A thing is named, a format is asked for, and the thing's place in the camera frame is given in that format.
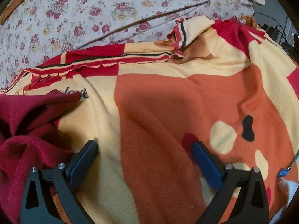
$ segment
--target fleece blanket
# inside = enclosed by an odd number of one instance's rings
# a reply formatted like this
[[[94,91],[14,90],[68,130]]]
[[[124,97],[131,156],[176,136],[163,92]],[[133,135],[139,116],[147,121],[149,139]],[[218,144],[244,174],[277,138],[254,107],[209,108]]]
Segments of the fleece blanket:
[[[194,224],[215,195],[192,158],[197,140],[261,169],[272,217],[287,201],[277,173],[299,147],[299,70],[254,25],[178,20],[168,41],[67,52],[21,70],[4,93],[81,93],[57,125],[75,152],[99,143],[76,191],[96,223]],[[286,179],[298,181],[297,166]]]

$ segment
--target blue cord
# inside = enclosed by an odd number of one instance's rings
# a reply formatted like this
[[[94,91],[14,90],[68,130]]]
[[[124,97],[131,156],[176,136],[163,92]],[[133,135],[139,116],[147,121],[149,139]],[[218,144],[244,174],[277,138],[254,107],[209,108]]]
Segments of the blue cord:
[[[278,173],[278,178],[285,177],[290,172],[292,166],[295,164],[295,162],[298,160],[298,158],[299,158],[299,150],[298,150],[294,160],[292,161],[292,164],[287,169],[283,169]]]

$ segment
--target blue gripper pad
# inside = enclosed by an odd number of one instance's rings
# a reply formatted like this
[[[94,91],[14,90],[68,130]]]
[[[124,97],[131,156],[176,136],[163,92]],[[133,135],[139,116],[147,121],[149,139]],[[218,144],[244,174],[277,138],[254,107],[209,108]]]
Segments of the blue gripper pad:
[[[210,187],[218,192],[222,186],[222,180],[217,167],[198,143],[193,144],[192,150],[193,157]]]
[[[80,152],[74,154],[65,170],[68,186],[78,188],[98,154],[98,144],[89,140]]]

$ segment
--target maroon cloth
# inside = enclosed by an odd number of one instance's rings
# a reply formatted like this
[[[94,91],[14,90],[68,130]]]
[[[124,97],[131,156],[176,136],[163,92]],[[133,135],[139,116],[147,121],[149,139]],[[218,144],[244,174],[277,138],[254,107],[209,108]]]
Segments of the maroon cloth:
[[[0,206],[13,224],[20,222],[30,168],[54,168],[72,156],[54,120],[80,98],[81,93],[58,90],[43,96],[0,96]]]

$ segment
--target red blanket section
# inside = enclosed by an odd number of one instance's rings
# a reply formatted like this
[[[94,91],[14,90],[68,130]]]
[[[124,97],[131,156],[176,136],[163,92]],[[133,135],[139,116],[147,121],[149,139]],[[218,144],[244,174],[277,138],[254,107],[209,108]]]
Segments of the red blanket section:
[[[43,96],[0,96],[0,220],[2,209],[13,224],[19,223],[31,167],[53,168],[72,156],[53,121],[80,98],[80,93],[58,90]]]

